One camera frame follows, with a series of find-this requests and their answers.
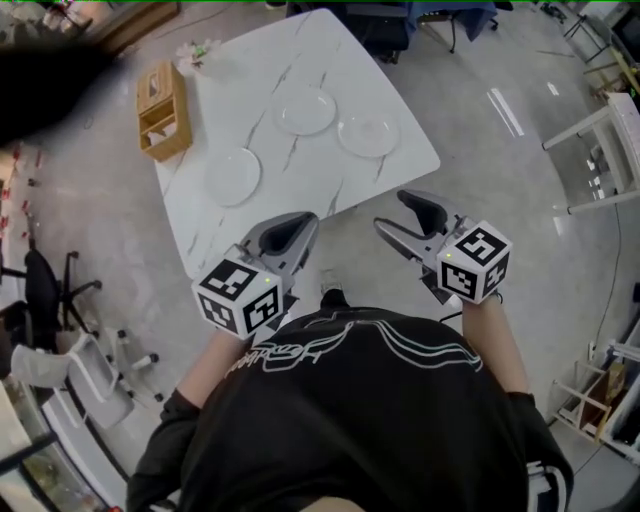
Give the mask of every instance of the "wooden napkin holder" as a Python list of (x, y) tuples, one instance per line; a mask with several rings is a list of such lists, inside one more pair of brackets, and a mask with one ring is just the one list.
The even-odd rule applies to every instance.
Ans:
[(136, 110), (140, 149), (154, 160), (164, 162), (191, 146), (184, 77), (171, 61), (160, 62), (140, 77)]

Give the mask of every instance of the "shoe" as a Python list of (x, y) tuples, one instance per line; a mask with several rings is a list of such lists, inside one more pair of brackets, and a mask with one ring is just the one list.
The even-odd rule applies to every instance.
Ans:
[(333, 269), (320, 272), (320, 293), (324, 296), (329, 290), (342, 291), (342, 283)]

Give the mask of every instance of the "white cube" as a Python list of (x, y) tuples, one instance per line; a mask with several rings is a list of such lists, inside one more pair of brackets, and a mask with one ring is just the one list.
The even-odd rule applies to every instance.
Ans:
[(491, 224), (479, 222), (438, 253), (438, 287), (480, 304), (506, 277), (512, 246)]
[(280, 276), (237, 258), (214, 258), (191, 289), (206, 320), (243, 340), (283, 312)]

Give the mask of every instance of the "white marble table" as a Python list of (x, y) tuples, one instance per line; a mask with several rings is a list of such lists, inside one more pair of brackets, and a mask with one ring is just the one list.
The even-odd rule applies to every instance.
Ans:
[[(224, 43), (209, 77), (187, 77), (193, 145), (156, 163), (176, 244), (190, 277), (257, 222), (294, 211), (321, 219), (435, 171), (440, 159), (378, 64), (327, 10), (312, 11)], [(281, 131), (271, 98), (287, 87), (320, 87), (336, 101), (336, 120), (312, 136)], [(370, 109), (388, 113), (400, 142), (386, 157), (362, 158), (338, 140), (338, 118)], [(246, 147), (262, 166), (254, 194), (224, 208), (204, 187), (208, 159)]]

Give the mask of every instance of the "concrete floor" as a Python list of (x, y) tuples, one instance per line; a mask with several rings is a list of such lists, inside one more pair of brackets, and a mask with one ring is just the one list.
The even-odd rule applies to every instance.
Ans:
[[(514, 242), (511, 274), (501, 291), (538, 407), (547, 413), (558, 400), (549, 395), (552, 379), (596, 336), (618, 228), (613, 208), (563, 213), (567, 204), (589, 198), (588, 149), (567, 141), (546, 153), (541, 142), (597, 105), (588, 94), (584, 64), (562, 38), (563, 27), (530, 4), (514, 7), (499, 14), (497, 32), (486, 30), (473, 43), (459, 30), (455, 55), (441, 41), (450, 40), (448, 24), (420, 30), (400, 63), (383, 69), (442, 161), (440, 170), (410, 187), (455, 201)], [(226, 41), (282, 16), (261, 4), (188, 7), (136, 45), (123, 68), (96, 88), (94, 99), (44, 137), (48, 157), (34, 198), (39, 247), (60, 272), (65, 252), (80, 251), (76, 282), (104, 283), (87, 307), (105, 326), (126, 326), (141, 350), (159, 353), (161, 362), (146, 380), (165, 395), (212, 329), (193, 302), (153, 163), (138, 149), (135, 82), (154, 60), (175, 58), (185, 41)], [(523, 136), (514, 137), (504, 124), (487, 95), (492, 88), (502, 92)], [(619, 335), (631, 312), (631, 288), (640, 280), (639, 214), (640, 201), (619, 207), (622, 254), (600, 340)], [(353, 304), (431, 318), (451, 312), (418, 282), (418, 270), (376, 236), (376, 216), (411, 219), (390, 192), (322, 222), (296, 285), (301, 301), (295, 313), (317, 307), (318, 270), (329, 267)], [(126, 470), (133, 470), (156, 424), (157, 407), (150, 404), (105, 433)]]

